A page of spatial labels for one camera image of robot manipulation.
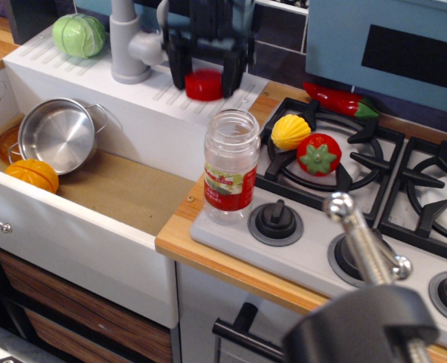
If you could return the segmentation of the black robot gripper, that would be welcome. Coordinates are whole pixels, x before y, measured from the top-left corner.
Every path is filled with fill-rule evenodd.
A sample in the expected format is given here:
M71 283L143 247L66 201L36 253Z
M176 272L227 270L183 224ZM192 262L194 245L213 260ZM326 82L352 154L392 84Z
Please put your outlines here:
M255 61L255 1L168 1L163 49L174 86L183 90L192 58L222 61L222 93L240 87L245 66Z

